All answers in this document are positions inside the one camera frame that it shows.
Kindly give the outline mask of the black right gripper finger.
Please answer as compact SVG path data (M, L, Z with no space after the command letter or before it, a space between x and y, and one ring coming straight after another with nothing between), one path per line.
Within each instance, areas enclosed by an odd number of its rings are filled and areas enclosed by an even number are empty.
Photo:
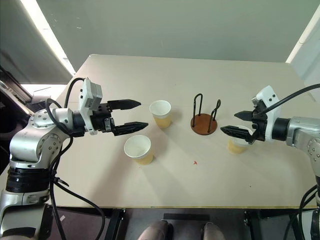
M253 112L248 110L243 110L234 114L234 116L243 121L252 121L253 120Z
M254 135L250 133L250 131L247 128L227 125L221 127L220 130L230 137L245 140L245 142L247 142L250 145L252 145L255 142Z

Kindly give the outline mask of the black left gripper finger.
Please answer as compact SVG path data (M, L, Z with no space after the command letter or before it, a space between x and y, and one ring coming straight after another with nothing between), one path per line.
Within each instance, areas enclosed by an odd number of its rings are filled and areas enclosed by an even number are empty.
M114 136L128 135L143 130L148 125L146 122L128 122L123 125L113 126L112 133Z
M140 102L132 99L110 100L107 104L111 110L129 110L141 105Z

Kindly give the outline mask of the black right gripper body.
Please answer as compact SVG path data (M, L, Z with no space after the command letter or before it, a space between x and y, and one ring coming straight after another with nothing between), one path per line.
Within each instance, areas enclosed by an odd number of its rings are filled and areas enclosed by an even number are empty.
M266 113L261 113L266 109L266 105L262 100L258 100L252 111L252 127L255 129L256 140L266 140L266 127L268 123L268 117Z

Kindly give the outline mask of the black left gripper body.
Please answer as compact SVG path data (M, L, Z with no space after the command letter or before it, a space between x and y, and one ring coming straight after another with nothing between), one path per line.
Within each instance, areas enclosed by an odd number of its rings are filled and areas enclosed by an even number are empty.
M112 111L115 108L115 102L101 103L97 110L92 111L90 117L93 129L103 133L116 133L116 126L112 117Z

